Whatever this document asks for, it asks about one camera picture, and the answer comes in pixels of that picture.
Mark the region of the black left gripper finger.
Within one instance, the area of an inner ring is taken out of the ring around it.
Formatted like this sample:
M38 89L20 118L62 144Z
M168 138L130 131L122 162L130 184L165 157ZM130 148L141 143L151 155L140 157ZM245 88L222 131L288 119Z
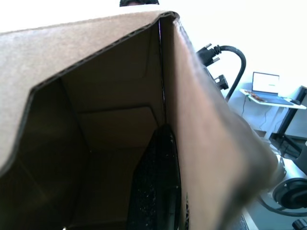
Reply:
M176 137L171 126L156 129L132 178L126 228L176 230L181 209L181 181Z

